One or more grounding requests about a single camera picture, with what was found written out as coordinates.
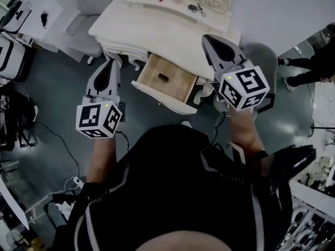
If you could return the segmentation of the white crumpled cloth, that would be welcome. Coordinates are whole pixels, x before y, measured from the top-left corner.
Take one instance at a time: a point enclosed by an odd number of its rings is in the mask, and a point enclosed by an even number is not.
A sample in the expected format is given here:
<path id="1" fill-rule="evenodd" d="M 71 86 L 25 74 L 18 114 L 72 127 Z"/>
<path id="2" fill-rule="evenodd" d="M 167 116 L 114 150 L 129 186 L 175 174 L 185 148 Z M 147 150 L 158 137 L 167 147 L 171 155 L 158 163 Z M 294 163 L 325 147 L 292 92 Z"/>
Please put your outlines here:
<path id="1" fill-rule="evenodd" d="M 63 201 L 62 203 L 55 203 L 59 212 L 64 216 L 65 220 L 68 221 L 71 215 L 71 211 L 75 205 L 75 200 Z"/>

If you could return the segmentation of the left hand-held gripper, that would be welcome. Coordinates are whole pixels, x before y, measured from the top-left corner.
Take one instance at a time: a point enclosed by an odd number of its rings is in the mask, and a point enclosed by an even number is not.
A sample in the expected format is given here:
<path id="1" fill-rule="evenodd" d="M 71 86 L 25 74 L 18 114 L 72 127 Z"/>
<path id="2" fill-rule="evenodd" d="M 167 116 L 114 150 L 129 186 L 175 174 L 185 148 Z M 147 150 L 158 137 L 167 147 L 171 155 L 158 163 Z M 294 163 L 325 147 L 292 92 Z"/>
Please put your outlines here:
<path id="1" fill-rule="evenodd" d="M 120 97 L 120 66 L 117 60 L 104 62 L 87 82 L 86 96 L 76 110 L 76 130 L 90 139 L 113 138 L 122 112 Z"/>

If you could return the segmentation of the black metal-frame chair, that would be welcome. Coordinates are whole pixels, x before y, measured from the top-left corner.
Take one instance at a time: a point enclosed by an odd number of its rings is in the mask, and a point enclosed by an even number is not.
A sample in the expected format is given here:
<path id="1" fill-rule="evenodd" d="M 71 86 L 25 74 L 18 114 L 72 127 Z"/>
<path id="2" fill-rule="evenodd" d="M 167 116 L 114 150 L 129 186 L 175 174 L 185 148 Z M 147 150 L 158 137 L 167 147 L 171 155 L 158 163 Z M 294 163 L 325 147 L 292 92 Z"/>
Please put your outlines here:
<path id="1" fill-rule="evenodd" d="M 43 206 L 43 210 L 55 230 L 60 226 L 67 225 L 68 222 L 65 216 L 60 212 L 53 200 L 47 202 Z"/>

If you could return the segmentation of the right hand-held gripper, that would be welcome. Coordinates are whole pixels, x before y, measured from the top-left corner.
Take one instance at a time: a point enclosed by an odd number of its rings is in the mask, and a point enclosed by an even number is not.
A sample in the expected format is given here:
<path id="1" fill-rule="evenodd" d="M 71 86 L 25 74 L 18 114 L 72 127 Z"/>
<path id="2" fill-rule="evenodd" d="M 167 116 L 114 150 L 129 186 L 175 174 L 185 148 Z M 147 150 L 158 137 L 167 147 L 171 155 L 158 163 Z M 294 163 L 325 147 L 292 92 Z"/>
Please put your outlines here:
<path id="1" fill-rule="evenodd" d="M 215 79 L 219 83 L 218 94 L 236 111 L 253 109 L 270 91 L 267 80 L 259 66 L 245 60 L 241 49 L 231 41 L 205 34 L 202 47 Z"/>

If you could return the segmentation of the white low cabinet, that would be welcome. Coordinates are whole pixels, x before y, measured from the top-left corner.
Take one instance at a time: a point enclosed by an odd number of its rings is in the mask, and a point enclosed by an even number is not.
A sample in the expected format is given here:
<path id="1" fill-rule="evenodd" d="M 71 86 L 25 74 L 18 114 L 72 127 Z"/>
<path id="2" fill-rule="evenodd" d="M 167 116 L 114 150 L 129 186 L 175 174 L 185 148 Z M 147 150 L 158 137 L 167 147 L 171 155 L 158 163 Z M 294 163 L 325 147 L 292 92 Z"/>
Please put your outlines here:
<path id="1" fill-rule="evenodd" d="M 20 28 L 19 33 L 30 37 L 38 46 L 57 53 L 59 49 L 51 43 L 47 35 L 56 19 L 62 13 L 63 8 L 55 0 L 44 0 L 37 5 L 31 5 L 30 9 L 31 13 Z M 40 15 L 43 12 L 48 13 L 46 29 L 42 27 L 40 19 Z"/>

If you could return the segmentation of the dark grey flat board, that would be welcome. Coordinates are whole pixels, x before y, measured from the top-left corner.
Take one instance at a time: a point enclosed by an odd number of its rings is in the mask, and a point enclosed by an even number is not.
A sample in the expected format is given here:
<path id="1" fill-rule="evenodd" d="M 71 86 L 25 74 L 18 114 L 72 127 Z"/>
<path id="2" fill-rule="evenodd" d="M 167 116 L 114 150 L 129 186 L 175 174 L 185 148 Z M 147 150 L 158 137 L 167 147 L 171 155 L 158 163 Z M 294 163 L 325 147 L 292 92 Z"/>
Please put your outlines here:
<path id="1" fill-rule="evenodd" d="M 284 182 L 288 182 L 316 159 L 313 145 L 297 147 L 291 145 L 269 156 L 270 191 L 275 192 Z"/>

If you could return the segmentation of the grey upholstered chair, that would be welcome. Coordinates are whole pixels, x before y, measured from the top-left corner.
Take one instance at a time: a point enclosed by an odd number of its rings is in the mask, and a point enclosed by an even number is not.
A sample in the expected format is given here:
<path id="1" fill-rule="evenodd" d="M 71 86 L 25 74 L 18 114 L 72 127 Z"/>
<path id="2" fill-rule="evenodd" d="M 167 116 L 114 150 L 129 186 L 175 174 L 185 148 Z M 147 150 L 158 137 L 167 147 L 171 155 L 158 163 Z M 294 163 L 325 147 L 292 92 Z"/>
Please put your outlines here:
<path id="1" fill-rule="evenodd" d="M 259 113 L 267 111 L 274 106 L 275 94 L 276 94 L 276 77 L 277 77 L 277 56 L 276 54 L 266 45 L 260 43 L 249 44 L 241 49 L 245 55 L 245 60 L 249 59 L 253 65 L 259 66 L 267 80 L 270 87 L 270 91 L 265 96 L 263 101 L 250 111 L 255 111 L 255 116 Z M 233 66 L 225 66 L 225 69 L 230 69 Z M 216 95 L 214 98 L 214 107 L 219 112 L 228 112 L 229 108 L 232 108 L 228 103 L 218 94 L 219 83 L 216 80 L 213 83 Z"/>

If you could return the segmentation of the person's right forearm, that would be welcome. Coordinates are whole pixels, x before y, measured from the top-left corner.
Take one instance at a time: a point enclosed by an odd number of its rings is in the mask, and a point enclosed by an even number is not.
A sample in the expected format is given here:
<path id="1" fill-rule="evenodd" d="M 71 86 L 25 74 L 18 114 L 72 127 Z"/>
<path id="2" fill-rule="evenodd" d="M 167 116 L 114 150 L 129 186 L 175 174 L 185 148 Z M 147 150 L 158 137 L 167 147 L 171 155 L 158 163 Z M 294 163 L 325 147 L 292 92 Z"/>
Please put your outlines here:
<path id="1" fill-rule="evenodd" d="M 236 111 L 230 108 L 230 120 L 232 142 L 243 149 L 246 158 L 265 151 L 250 110 Z"/>

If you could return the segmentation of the white ornate dressing table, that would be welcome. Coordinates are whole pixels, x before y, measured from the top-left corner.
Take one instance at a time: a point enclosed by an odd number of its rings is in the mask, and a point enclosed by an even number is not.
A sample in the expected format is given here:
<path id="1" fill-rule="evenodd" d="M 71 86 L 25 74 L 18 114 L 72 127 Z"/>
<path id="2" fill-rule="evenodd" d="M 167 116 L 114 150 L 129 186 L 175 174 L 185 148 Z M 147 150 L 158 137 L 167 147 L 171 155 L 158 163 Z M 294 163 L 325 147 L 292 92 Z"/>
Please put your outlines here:
<path id="1" fill-rule="evenodd" d="M 206 14 L 192 12 L 188 5 L 200 3 Z M 205 34 L 223 37 L 239 44 L 241 34 L 231 21 L 231 0 L 113 0 L 91 26 L 89 33 L 111 58 L 128 57 L 136 70 L 144 68 L 151 54 L 156 54 L 198 76 L 195 83 L 202 90 L 195 97 L 212 92 L 214 70 L 202 48 Z"/>

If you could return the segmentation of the person's black clothed torso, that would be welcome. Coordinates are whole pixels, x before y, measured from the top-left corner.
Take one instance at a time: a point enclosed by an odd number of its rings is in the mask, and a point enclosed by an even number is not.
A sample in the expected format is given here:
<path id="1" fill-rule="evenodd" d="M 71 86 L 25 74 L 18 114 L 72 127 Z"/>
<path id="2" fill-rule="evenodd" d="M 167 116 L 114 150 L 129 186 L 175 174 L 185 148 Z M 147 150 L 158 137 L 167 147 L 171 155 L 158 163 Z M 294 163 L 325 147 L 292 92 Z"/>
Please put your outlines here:
<path id="1" fill-rule="evenodd" d="M 240 168 L 204 133 L 153 128 L 102 182 L 83 186 L 52 251 L 136 251 L 177 232 L 211 236 L 232 251 L 275 251 L 292 218 L 290 187 L 262 196 Z"/>

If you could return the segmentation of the person's left forearm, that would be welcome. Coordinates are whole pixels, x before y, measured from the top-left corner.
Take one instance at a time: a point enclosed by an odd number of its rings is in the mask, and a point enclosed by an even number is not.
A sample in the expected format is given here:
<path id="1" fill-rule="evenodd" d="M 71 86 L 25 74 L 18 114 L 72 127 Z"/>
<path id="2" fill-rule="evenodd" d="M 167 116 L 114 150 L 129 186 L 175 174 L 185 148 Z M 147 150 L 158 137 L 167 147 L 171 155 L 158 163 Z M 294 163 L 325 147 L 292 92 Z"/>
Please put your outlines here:
<path id="1" fill-rule="evenodd" d="M 116 139 L 96 139 L 86 181 L 102 183 L 116 162 Z"/>

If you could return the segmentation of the wooden drawer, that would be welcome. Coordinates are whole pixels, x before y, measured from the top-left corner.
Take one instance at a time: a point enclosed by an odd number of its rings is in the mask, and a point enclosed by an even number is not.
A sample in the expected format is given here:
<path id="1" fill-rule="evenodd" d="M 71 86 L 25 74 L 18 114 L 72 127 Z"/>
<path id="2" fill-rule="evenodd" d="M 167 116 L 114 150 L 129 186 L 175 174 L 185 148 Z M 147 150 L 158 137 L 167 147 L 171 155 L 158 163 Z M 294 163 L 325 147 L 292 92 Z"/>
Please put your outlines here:
<path id="1" fill-rule="evenodd" d="M 161 73 L 169 82 L 158 78 Z M 180 115 L 194 115 L 197 109 L 187 104 L 198 76 L 156 54 L 151 54 L 136 81 L 131 84 Z"/>

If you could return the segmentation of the pale grey padded chair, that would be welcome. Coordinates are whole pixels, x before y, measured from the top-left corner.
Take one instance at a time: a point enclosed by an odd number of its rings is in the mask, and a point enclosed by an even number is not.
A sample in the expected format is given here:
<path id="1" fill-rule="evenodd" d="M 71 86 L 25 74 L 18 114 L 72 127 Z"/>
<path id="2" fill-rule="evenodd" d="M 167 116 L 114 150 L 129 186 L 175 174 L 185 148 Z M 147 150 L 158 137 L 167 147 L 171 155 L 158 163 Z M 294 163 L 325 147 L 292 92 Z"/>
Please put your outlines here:
<path id="1" fill-rule="evenodd" d="M 94 36 L 89 35 L 88 31 L 112 1 L 76 0 L 79 11 L 64 31 L 71 36 L 68 46 L 88 56 L 88 65 L 103 52 L 101 45 Z"/>

